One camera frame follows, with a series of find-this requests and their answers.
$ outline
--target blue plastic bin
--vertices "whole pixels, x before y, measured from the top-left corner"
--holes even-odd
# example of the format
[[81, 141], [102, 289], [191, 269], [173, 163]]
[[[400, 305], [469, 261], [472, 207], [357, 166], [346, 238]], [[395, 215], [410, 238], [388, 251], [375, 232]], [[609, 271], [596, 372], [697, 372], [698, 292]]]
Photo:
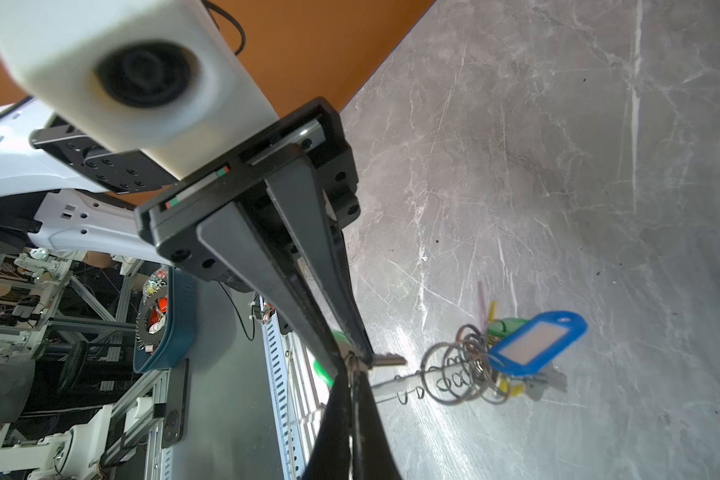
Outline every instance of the blue plastic bin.
[[135, 350], [136, 373], [169, 369], [190, 349], [197, 334], [196, 286], [194, 276], [168, 269], [168, 322], [165, 326], [168, 330], [154, 353]]

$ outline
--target white camera housing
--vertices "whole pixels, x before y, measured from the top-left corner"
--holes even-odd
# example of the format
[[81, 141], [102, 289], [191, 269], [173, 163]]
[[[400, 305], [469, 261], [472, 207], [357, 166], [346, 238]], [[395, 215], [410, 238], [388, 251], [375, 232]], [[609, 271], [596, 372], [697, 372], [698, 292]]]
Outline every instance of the white camera housing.
[[[189, 53], [186, 90], [159, 107], [115, 100], [97, 69], [152, 42]], [[278, 119], [200, 0], [0, 0], [0, 58], [22, 88], [107, 149], [141, 149], [178, 179]]]

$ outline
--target screw hole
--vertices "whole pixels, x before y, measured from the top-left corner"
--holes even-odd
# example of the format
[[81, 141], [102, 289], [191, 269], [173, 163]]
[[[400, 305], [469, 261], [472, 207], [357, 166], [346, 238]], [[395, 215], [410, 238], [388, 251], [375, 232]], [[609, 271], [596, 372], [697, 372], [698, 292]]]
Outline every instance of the screw hole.
[[177, 250], [173, 252], [173, 255], [170, 256], [170, 259], [172, 262], [178, 264], [179, 262], [183, 262], [184, 260], [190, 258], [192, 256], [192, 252], [189, 250]]

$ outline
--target white robot part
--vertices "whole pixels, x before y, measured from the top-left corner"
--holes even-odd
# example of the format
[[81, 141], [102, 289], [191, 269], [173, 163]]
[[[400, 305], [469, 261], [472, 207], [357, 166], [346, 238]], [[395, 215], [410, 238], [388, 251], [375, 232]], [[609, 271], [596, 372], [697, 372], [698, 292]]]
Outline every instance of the white robot part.
[[131, 427], [139, 422], [144, 416], [152, 412], [155, 402], [152, 397], [139, 397], [136, 404], [125, 414], [125, 431], [129, 431]]
[[32, 130], [44, 128], [53, 115], [50, 107], [33, 100], [0, 118], [0, 197], [59, 188], [105, 191], [44, 151], [31, 147]]
[[[156, 53], [134, 51], [146, 44]], [[114, 94], [119, 77], [105, 66], [142, 74], [160, 45], [178, 49], [186, 66], [165, 77], [170, 88], [177, 75], [186, 80], [178, 95], [134, 106]], [[200, 0], [0, 0], [0, 58], [26, 91], [105, 148], [141, 149], [178, 179], [278, 119]], [[151, 88], [171, 62], [136, 83]]]
[[35, 260], [46, 260], [50, 256], [50, 252], [47, 248], [33, 248], [29, 251], [29, 256]]
[[28, 480], [100, 478], [99, 458], [106, 447], [112, 408], [105, 405], [88, 423], [41, 438], [37, 445], [0, 448], [0, 472], [33, 469]]
[[32, 272], [32, 277], [36, 279], [36, 283], [40, 281], [40, 278], [48, 272], [48, 274], [51, 274], [53, 278], [56, 280], [59, 277], [59, 273], [61, 271], [66, 271], [65, 264], [61, 261], [58, 261], [54, 258], [49, 259], [50, 256], [48, 254], [48, 250], [45, 248], [35, 248], [32, 249], [31, 252], [35, 252], [37, 254], [37, 250], [45, 250], [46, 255], [43, 260], [38, 260], [32, 256], [32, 253], [26, 254], [21, 253], [19, 254], [18, 258], [14, 260], [14, 265], [20, 266], [21, 268], [25, 269], [26, 271]]
[[75, 190], [46, 194], [35, 218], [43, 227], [29, 238], [40, 248], [106, 252], [170, 264], [139, 238], [134, 212]]

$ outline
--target black cable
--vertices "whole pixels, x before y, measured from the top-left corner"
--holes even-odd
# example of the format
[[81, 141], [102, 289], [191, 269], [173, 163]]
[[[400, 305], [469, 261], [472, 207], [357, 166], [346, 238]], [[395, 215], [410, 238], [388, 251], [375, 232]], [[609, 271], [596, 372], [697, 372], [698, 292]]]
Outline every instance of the black cable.
[[33, 410], [32, 412], [22, 412], [19, 418], [52, 417], [58, 416], [62, 413], [77, 413], [84, 412], [86, 410], [95, 410], [96, 408], [101, 408], [103, 406], [104, 405], [91, 405], [86, 407], [62, 408], [59, 410]]
[[211, 13], [210, 8], [208, 8], [208, 6], [205, 4], [203, 4], [203, 6], [208, 10], [208, 16], [211, 17], [213, 24], [216, 26], [216, 30], [221, 30], [221, 27], [219, 26], [219, 23], [216, 21], [216, 17], [214, 17], [213, 14]]
[[[240, 52], [246, 47], [246, 31], [242, 29], [242, 25], [240, 25], [240, 22], [235, 20], [235, 17], [231, 16], [227, 10], [224, 10], [219, 5], [208, 2], [208, 0], [202, 0], [202, 4], [205, 5], [206, 8], [209, 10], [213, 10], [214, 12], [220, 14], [224, 18], [230, 21], [231, 24], [235, 25], [235, 28], [237, 28], [237, 31], [240, 32], [240, 46], [237, 48], [237, 52], [235, 52], [235, 55], [239, 55]], [[213, 18], [213, 15], [211, 15], [211, 19], [213, 20], [213, 23], [216, 23], [216, 20]]]
[[253, 296], [253, 300], [251, 301], [251, 319], [255, 318], [255, 317], [253, 316], [253, 307], [256, 305], [256, 301], [257, 301], [258, 299], [259, 299], [259, 294], [257, 293], [257, 294], [255, 294], [255, 295]]
[[19, 110], [21, 107], [25, 106], [27, 103], [29, 103], [30, 100], [32, 100], [34, 97], [32, 95], [28, 95], [27, 97], [22, 98], [21, 100], [17, 101], [15, 104], [12, 104], [8, 108], [6, 108], [3, 111], [0, 111], [0, 119], [2, 117], [6, 117], [16, 110]]
[[56, 460], [54, 460], [54, 470], [56, 470], [56, 473], [59, 475], [58, 480], [74, 480], [72, 477], [65, 477], [61, 475], [61, 472], [59, 472], [58, 466], [56, 466]]
[[224, 290], [224, 293], [226, 294], [226, 297], [227, 297], [228, 299], [230, 299], [230, 302], [232, 302], [232, 306], [235, 307], [235, 313], [237, 313], [237, 318], [240, 320], [240, 326], [242, 327], [242, 331], [246, 334], [246, 338], [247, 338], [250, 342], [252, 342], [253, 339], [256, 338], [256, 321], [255, 321], [254, 319], [251, 319], [251, 326], [252, 326], [252, 328], [253, 328], [253, 336], [248, 336], [248, 330], [246, 330], [246, 326], [245, 326], [245, 324], [243, 324], [243, 322], [242, 322], [242, 317], [240, 316], [240, 312], [239, 312], [238, 309], [237, 309], [237, 305], [235, 305], [235, 301], [232, 300], [232, 297], [231, 297], [231, 295], [230, 295], [230, 292], [227, 292], [227, 291], [226, 291], [226, 287], [224, 286], [223, 283], [219, 282], [219, 285], [220, 285], [220, 287], [221, 287], [221, 290]]

